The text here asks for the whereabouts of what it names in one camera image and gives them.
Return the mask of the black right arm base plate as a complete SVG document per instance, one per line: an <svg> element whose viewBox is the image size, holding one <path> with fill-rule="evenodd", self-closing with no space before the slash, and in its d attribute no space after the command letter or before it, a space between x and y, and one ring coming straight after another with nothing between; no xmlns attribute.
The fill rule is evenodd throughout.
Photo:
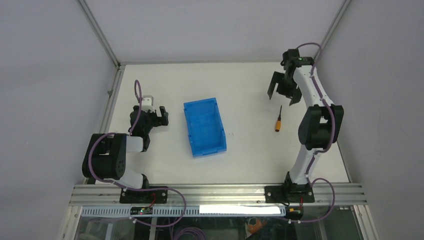
<svg viewBox="0 0 424 240"><path fill-rule="evenodd" d="M264 187L266 203L300 204L314 203L313 189L308 184L267 185Z"/></svg>

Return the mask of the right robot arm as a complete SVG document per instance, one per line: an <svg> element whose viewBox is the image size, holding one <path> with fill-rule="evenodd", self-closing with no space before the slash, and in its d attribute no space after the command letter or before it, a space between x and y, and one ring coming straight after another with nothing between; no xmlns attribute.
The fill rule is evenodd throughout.
<svg viewBox="0 0 424 240"><path fill-rule="evenodd" d="M297 48L282 54L283 72L275 71L268 86L269 98L274 93L285 96L294 105L304 100L306 112L298 127L301 144L292 169L281 186L283 198L296 202L302 194L312 195L310 175L321 154L337 141L344 117L344 108L327 95L316 70L317 61L301 56Z"/></svg>

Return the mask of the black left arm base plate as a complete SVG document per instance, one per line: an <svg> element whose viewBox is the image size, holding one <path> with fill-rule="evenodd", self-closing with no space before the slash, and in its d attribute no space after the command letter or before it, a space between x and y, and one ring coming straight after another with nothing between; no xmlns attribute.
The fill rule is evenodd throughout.
<svg viewBox="0 0 424 240"><path fill-rule="evenodd" d="M166 204L168 201L167 186L150 186L149 191L124 188L119 196L120 204Z"/></svg>

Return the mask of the orange handled black screwdriver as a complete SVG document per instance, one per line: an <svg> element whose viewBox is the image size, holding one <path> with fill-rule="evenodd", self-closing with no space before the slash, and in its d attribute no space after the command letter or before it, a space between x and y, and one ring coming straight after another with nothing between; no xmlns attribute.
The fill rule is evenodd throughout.
<svg viewBox="0 0 424 240"><path fill-rule="evenodd" d="M274 128L275 132L279 132L281 130L281 125L282 125L282 105L279 108L277 121L275 123L275 128Z"/></svg>

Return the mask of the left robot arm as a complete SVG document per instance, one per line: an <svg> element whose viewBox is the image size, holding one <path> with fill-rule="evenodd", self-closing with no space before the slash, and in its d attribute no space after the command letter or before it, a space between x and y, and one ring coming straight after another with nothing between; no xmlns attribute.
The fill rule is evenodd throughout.
<svg viewBox="0 0 424 240"><path fill-rule="evenodd" d="M151 196L145 174L126 164L127 153L143 153L150 146L153 128L167 126L169 113L164 106L156 110L141 110L138 105L130 113L128 133L95 133L91 136L82 163L82 173L103 183L112 183L131 190L131 197L145 203Z"/></svg>

